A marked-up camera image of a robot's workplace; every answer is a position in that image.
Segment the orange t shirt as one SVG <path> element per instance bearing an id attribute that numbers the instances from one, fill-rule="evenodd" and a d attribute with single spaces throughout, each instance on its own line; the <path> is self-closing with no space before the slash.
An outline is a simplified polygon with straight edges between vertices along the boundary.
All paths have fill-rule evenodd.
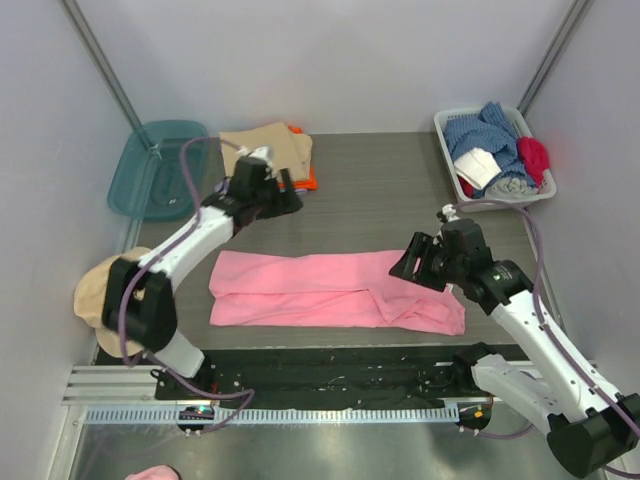
<path id="1" fill-rule="evenodd" d="M 301 127 L 290 124 L 287 124 L 286 127 L 296 146 L 302 171 L 302 175 L 297 176 L 294 180 L 294 186 L 297 189 L 315 191 L 318 189 L 318 181 L 311 163 L 313 140 Z"/>

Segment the lavender t shirt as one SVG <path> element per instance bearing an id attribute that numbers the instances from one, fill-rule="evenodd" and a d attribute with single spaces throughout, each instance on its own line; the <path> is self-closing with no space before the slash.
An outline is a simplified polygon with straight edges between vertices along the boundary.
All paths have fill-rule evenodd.
<path id="1" fill-rule="evenodd" d="M 230 184 L 230 179 L 225 178 L 215 187 L 214 192 L 219 194 L 225 194 L 228 191 L 229 184 Z"/>

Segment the beige t shirt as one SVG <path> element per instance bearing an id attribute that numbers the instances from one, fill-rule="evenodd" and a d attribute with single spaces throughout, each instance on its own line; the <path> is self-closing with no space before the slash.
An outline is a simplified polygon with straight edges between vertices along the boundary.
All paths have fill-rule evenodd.
<path id="1" fill-rule="evenodd" d="M 221 132 L 219 139 L 227 176 L 234 172 L 239 147 L 252 151 L 268 146 L 276 170 L 288 168 L 294 181 L 306 181 L 310 177 L 312 139 L 304 133 L 293 133 L 284 122 L 246 131 Z"/>

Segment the pink t shirt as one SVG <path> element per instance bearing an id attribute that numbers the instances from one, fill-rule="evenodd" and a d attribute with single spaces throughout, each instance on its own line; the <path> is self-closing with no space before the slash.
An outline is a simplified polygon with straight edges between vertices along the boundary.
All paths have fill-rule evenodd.
<path id="1" fill-rule="evenodd" d="M 210 323 L 463 334 L 465 308 L 450 290 L 390 275 L 401 256 L 399 250 L 302 257 L 223 251 L 209 281 Z"/>

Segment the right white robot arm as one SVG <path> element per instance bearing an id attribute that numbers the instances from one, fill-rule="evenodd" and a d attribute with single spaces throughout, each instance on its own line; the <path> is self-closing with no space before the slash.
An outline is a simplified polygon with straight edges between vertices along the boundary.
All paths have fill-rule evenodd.
<path id="1" fill-rule="evenodd" d="M 585 359 L 523 270 L 493 258 L 475 221 L 454 218 L 435 236 L 414 233 L 389 273 L 438 291 L 455 285 L 509 333 L 540 381 L 477 343 L 455 356 L 453 386 L 465 395 L 481 390 L 507 403 L 545 436 L 569 474 L 584 479 L 638 445 L 638 394 L 623 394 Z"/>

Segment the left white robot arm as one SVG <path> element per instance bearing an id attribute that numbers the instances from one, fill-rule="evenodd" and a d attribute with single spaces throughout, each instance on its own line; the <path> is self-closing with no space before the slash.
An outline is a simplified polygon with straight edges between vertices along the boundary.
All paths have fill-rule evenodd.
<path id="1" fill-rule="evenodd" d="M 110 267 L 102 326 L 177 373 L 179 388 L 193 399 L 211 391 L 213 375 L 204 352 L 179 330 L 175 291 L 202 260 L 252 222 L 302 208 L 289 171 L 276 170 L 271 156 L 267 146 L 244 151 L 225 192 L 203 200 L 195 215 L 151 252 Z"/>

